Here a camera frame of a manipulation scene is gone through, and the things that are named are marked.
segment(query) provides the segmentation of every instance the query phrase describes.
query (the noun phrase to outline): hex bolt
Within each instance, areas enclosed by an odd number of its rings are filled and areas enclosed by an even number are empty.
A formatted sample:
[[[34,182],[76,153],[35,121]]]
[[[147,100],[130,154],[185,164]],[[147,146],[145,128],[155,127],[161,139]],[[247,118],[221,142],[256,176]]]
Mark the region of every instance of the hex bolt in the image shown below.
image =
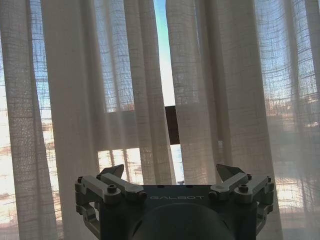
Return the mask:
[[[208,194],[208,196],[209,196],[209,199],[210,199],[211,201],[216,201],[216,200],[218,200],[218,195],[217,195],[217,193],[216,193],[215,191],[210,191],[209,194]]]
[[[114,194],[114,193],[117,191],[117,187],[116,187],[116,185],[114,185],[114,184],[110,184],[110,185],[108,186],[107,190],[108,190],[108,193]]]
[[[240,184],[238,188],[241,193],[247,193],[249,191],[247,184]]]
[[[144,191],[141,191],[141,192],[139,192],[138,197],[139,197],[139,199],[140,199],[141,201],[144,201],[144,200],[147,199],[148,194],[147,194],[146,192],[144,192]]]

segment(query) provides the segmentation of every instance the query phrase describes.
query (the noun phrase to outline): sheer curtain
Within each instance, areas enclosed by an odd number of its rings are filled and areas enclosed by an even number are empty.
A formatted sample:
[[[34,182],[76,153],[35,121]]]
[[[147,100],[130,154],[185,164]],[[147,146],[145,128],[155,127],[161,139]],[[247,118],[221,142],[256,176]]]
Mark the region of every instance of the sheer curtain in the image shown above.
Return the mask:
[[[210,181],[212,159],[274,174],[280,219],[259,238],[318,239],[318,1],[177,0],[166,13],[185,180]]]
[[[74,181],[104,167],[176,184],[154,1],[0,0],[16,205],[0,210],[17,217],[0,240],[95,239]],[[185,183],[219,181],[217,163],[274,176],[258,238],[319,239],[319,2],[167,0],[164,11]]]

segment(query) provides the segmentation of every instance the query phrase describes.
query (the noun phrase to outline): window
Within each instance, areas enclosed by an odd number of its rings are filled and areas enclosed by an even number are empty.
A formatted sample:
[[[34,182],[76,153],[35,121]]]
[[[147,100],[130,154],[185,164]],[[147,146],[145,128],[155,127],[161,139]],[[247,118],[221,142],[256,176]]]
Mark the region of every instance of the window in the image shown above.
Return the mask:
[[[176,107],[175,107],[175,95],[174,95],[174,85],[173,85],[173,78],[172,78],[172,69],[171,69],[171,57],[170,57],[170,47],[169,47],[169,35],[168,35],[168,25],[167,25],[167,18],[166,18],[166,0],[154,0],[154,11],[155,11],[155,18],[156,18],[156,27],[157,27],[157,35],[158,35],[158,47],[159,47],[159,64],[160,64],[160,74],[161,74],[161,84],[162,84],[162,95],[163,95],[163,102],[165,106],[165,114],[169,132],[169,139],[170,139],[170,148],[171,148],[171,155],[173,160],[174,166],[174,173],[177,184],[182,184],[184,181],[184,171],[183,171],[183,164],[182,164],[182,156],[181,156],[181,147],[180,147],[180,140],[179,140],[179,131],[178,131],[178,123],[177,123],[177,115],[176,115]],[[105,70],[108,69],[107,66],[110,64],[110,51],[108,51],[108,41],[115,41],[114,39],[110,40],[109,37],[106,37],[105,29],[106,29],[106,21],[101,19],[104,16],[104,12],[101,10],[103,7],[102,1],[96,0],[95,7],[96,7],[96,22],[97,22],[97,31],[98,31],[98,39],[99,39],[99,46],[100,46],[100,56],[102,62],[102,74],[104,80],[104,87],[105,92],[108,93],[108,98],[105,99],[107,105],[107,120],[111,124],[110,131],[112,131],[112,135],[117,136],[119,131],[124,131],[126,136],[132,136],[135,138],[137,135],[137,130],[135,127],[132,127],[133,122],[135,122],[135,115],[133,113],[133,107],[125,109],[122,107],[121,103],[131,103],[133,104],[132,99],[123,99],[121,98],[121,94],[119,95],[120,99],[114,100],[112,98],[114,91],[121,93],[121,87],[114,86],[112,81],[110,81],[110,72]],[[116,8],[117,11],[123,11],[123,6],[120,5],[113,5],[113,8]],[[118,28],[121,26],[125,27],[125,22],[119,23]],[[128,43],[119,43],[117,42],[117,46],[122,44],[126,46]],[[122,48],[122,53],[128,58],[129,53],[127,52],[127,47]],[[120,106],[116,106],[114,102],[119,102]],[[124,121],[125,129],[119,129],[117,124],[117,119],[119,119],[119,115],[121,115],[121,119]],[[123,179],[136,183],[142,184],[142,170],[141,170],[141,160],[140,160],[140,152],[136,141],[134,139],[127,139],[125,143],[121,139],[117,139],[117,137],[112,138],[112,149],[106,149],[108,146],[108,140],[105,137],[99,137],[100,141],[98,141],[98,159],[100,169],[111,167],[117,164],[124,164],[125,170],[123,173]]]

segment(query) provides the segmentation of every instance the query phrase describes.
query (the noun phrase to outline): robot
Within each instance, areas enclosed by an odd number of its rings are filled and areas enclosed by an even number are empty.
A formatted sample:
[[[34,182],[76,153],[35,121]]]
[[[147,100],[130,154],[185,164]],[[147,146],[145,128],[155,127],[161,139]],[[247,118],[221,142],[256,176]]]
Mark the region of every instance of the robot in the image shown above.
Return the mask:
[[[123,164],[105,168],[77,179],[76,211],[99,240],[255,240],[275,184],[238,167],[216,169],[222,182],[214,185],[137,185],[121,179]]]

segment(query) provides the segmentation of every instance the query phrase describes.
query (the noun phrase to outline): sky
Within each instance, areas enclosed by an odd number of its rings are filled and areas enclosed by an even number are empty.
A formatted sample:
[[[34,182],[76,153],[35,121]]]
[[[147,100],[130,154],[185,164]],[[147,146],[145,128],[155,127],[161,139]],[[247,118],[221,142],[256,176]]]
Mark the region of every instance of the sky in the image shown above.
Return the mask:
[[[174,106],[176,103],[171,69],[169,35],[166,17],[166,0],[153,0],[153,2],[156,29],[158,33],[159,63],[163,101],[165,106]]]

